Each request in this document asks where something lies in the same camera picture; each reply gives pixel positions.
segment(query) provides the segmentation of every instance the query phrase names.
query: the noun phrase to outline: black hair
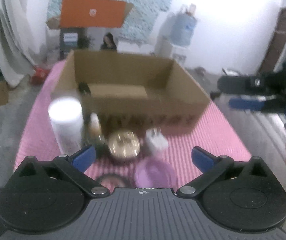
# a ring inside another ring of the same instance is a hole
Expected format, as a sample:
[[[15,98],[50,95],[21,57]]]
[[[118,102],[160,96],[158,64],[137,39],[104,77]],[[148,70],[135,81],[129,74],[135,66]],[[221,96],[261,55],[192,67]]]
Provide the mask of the black hair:
[[[105,38],[105,37],[107,37],[107,38],[110,40],[110,42],[111,42],[113,45],[115,45],[112,33],[106,33],[106,34],[104,35],[104,38]]]

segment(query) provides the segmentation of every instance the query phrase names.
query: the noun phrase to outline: blue water bottle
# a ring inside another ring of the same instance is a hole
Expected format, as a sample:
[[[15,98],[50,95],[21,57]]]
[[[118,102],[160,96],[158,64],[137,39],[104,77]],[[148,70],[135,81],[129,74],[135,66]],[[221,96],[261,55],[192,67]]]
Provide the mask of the blue water bottle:
[[[190,6],[189,10],[187,10],[186,6],[182,7],[180,13],[176,16],[176,20],[171,31],[170,41],[172,44],[182,47],[190,45],[196,26],[194,13],[194,4]]]

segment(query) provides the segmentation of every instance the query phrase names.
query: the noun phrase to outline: ribbed surface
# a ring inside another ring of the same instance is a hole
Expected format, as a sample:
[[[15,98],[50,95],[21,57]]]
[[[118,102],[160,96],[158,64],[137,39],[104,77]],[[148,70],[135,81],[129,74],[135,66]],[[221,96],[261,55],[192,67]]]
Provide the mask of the ribbed surface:
[[[92,200],[71,225],[44,235],[7,232],[0,240],[286,240],[279,229],[262,234],[228,231],[204,216],[193,200],[181,199],[170,189],[116,189]]]
[[[40,161],[48,161],[60,154],[48,117],[48,106],[51,102],[50,93],[63,66],[64,62],[59,62],[53,67],[35,100],[22,135],[15,169],[28,155],[35,155]],[[169,148],[160,155],[160,158],[173,166],[178,175],[178,186],[186,184],[201,174],[191,162],[191,150],[194,146],[200,146],[216,156],[229,155],[238,161],[247,161],[251,157],[214,103],[209,104],[191,134],[171,136],[167,139]],[[94,163],[85,173],[93,179],[105,173],[117,173],[133,178],[135,166],[139,160],[120,167],[114,166],[106,159]]]

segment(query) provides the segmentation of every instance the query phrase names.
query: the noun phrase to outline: white bottle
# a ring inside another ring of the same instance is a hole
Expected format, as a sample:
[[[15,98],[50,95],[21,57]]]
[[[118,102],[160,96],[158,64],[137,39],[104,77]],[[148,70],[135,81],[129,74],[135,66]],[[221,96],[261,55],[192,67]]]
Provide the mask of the white bottle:
[[[48,109],[52,129],[61,154],[72,155],[82,148],[82,106],[76,98],[55,99]]]
[[[90,123],[88,127],[90,140],[94,143],[102,142],[102,129],[99,122],[99,117],[96,113],[91,113],[90,115]]]

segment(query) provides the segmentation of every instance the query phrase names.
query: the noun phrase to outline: small bottle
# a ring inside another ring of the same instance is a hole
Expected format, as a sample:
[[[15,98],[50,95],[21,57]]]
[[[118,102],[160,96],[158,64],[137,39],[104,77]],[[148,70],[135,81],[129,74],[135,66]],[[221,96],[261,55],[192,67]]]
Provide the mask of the small bottle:
[[[89,122],[89,136],[93,142],[102,141],[102,129],[99,121],[99,117],[96,113],[92,113]]]
[[[101,157],[105,153],[108,153],[108,146],[105,143],[104,136],[102,134],[102,128],[99,122],[99,117],[96,113],[90,115],[90,121],[88,124],[89,143],[95,146],[97,158]]]

